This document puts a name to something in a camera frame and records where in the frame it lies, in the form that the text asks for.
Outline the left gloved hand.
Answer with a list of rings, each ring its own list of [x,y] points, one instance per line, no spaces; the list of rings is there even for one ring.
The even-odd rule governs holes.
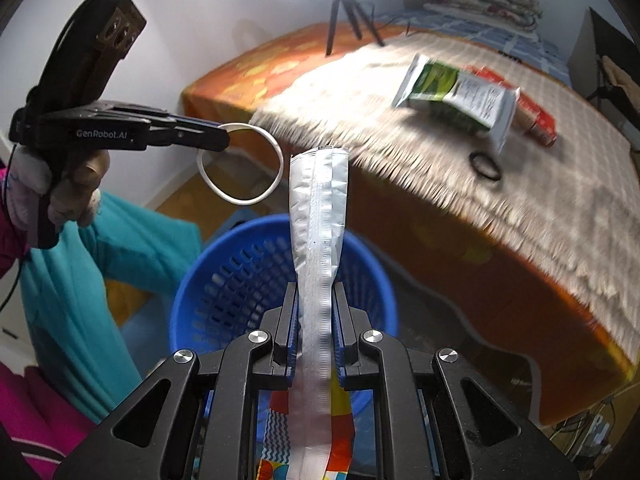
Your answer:
[[[69,154],[61,179],[53,183],[47,163],[20,146],[6,177],[6,206],[11,222],[24,232],[36,226],[37,215],[29,211],[29,201],[49,194],[47,216],[57,228],[70,221],[82,228],[88,226],[99,212],[99,186],[110,165],[108,151]]]

